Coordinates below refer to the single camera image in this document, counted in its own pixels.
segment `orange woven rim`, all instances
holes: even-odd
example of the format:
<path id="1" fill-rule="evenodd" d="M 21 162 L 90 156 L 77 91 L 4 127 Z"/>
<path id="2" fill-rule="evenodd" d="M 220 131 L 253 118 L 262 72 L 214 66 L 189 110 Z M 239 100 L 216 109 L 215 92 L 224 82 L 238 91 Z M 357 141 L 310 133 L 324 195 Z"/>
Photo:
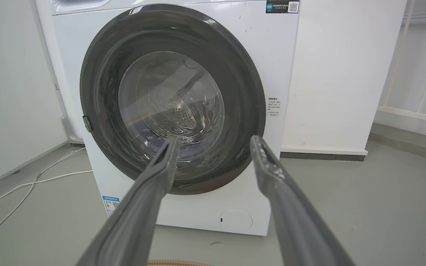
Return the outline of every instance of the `orange woven rim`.
<path id="1" fill-rule="evenodd" d="M 157 266 L 213 266 L 210 264 L 197 263 L 184 260 L 170 260 L 170 259 L 154 259 L 147 261 L 147 265 Z"/>

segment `cable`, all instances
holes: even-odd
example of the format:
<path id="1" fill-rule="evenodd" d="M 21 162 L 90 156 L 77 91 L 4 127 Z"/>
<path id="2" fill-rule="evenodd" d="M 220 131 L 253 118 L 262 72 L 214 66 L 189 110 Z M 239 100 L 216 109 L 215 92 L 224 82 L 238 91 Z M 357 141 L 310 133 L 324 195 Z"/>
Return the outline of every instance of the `cable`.
<path id="1" fill-rule="evenodd" d="M 8 194 L 10 194 L 11 192 L 13 192 L 13 191 L 15 191 L 15 190 L 17 190 L 18 188 L 21 188 L 21 187 L 24 187 L 24 186 L 26 186 L 26 185 L 31 185 L 31 187 L 29 188 L 29 191 L 27 192 L 27 194 L 24 196 L 24 198 L 22 198 L 22 200 L 19 202 L 19 204 L 17 204 L 17 206 L 3 219 L 3 220 L 1 220 L 1 222 L 0 222 L 0 225 L 2 225 L 2 223 L 8 218 L 8 217 L 10 217 L 10 215 L 22 204 L 22 202 L 24 202 L 24 200 L 27 198 L 27 196 L 29 196 L 29 194 L 31 193 L 31 191 L 32 191 L 32 189 L 34 188 L 34 185 L 36 184 L 36 183 L 43 183 L 43 182 L 47 182 L 47 181 L 50 181 L 50 180 L 54 180 L 54 179 L 57 179 L 57 178 L 61 178 L 61 177 L 66 177 L 66 176 L 68 176 L 68 175 L 75 175 L 75 174 L 81 174 L 81 173 L 88 173 L 88 172 L 93 172 L 92 170 L 89 170 L 89 171 L 82 171 L 82 172 L 76 172 L 76 173 L 70 173 L 70 174 L 65 174 L 65 175 L 59 175 L 59 176 L 57 176 L 57 177 L 52 177 L 52 178 L 50 178 L 50 179 L 48 179 L 48 180 L 42 180 L 42 181 L 39 181 L 39 182 L 36 182 L 37 181 L 37 179 L 45 172 L 45 171 L 47 171 L 47 170 L 49 170 L 49 168 L 51 168 L 52 166 L 54 166 L 54 165 L 56 165 L 57 163 L 59 163 L 59 162 L 61 162 L 61 161 L 63 161 L 66 157 L 69 157 L 70 155 L 72 155 L 72 154 L 74 154 L 74 153 L 76 153 L 76 152 L 78 152 L 78 151 L 80 151 L 80 150 L 84 150 L 85 148 L 81 148 L 81 149 L 79 149 L 79 150 L 76 150 L 76 151 L 74 151 L 73 153 L 70 153 L 69 155 L 66 155 L 65 157 L 63 157 L 63 158 L 61 158 L 60 160 L 58 160 L 57 162 L 55 162 L 54 164 L 52 164 L 51 166 L 49 166 L 49 167 L 47 167 L 46 169 L 44 169 L 42 172 L 40 172 L 38 175 L 37 175 L 37 177 L 35 177 L 35 179 L 34 179 L 34 181 L 32 182 L 32 183 L 27 183 L 27 184 L 22 184 L 22 185 L 18 185 L 17 187 L 15 187 L 14 189 L 11 189 L 9 192 L 7 192 L 7 193 L 5 193 L 4 195 L 2 195 L 1 197 L 0 197 L 0 199 L 1 198 L 3 198 L 3 197 L 5 197 L 6 195 L 8 195 Z"/>

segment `door glass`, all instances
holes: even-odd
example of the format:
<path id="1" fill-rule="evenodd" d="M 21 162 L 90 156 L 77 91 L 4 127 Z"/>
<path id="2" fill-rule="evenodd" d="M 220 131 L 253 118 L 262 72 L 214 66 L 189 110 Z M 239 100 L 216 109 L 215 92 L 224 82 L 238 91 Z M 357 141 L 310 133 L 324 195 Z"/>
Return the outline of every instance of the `door glass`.
<path id="1" fill-rule="evenodd" d="M 158 51 L 136 59 L 123 74 L 118 95 L 123 122 L 139 142 L 133 148 L 147 163 L 171 135 L 180 140 L 179 161 L 205 156 L 223 129 L 218 85 L 184 54 Z"/>

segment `qr code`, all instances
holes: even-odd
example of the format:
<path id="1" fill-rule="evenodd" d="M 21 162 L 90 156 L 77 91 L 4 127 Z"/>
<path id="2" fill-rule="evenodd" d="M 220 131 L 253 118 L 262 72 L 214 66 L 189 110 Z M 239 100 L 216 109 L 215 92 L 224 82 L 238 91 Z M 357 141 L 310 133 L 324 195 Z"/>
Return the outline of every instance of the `qr code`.
<path id="1" fill-rule="evenodd" d="M 287 13 L 298 13 L 299 12 L 299 2 L 291 1 L 289 2 L 289 10 Z"/>

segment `sticker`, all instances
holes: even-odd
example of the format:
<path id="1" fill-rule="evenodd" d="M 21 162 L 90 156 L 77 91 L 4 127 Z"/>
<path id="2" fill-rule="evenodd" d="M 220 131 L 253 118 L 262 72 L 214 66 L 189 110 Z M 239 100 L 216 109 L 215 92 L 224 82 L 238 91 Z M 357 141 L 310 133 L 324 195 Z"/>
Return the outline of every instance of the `sticker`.
<path id="1" fill-rule="evenodd" d="M 105 207 L 106 207 L 106 210 L 108 211 L 108 215 L 111 216 L 111 214 L 115 212 L 116 208 L 119 205 L 119 199 L 103 196 L 103 201 L 105 202 Z"/>
<path id="2" fill-rule="evenodd" d="M 279 99 L 269 97 L 267 101 L 267 116 L 279 116 L 280 104 Z"/>
<path id="3" fill-rule="evenodd" d="M 298 13 L 299 1 L 267 0 L 266 13 Z"/>

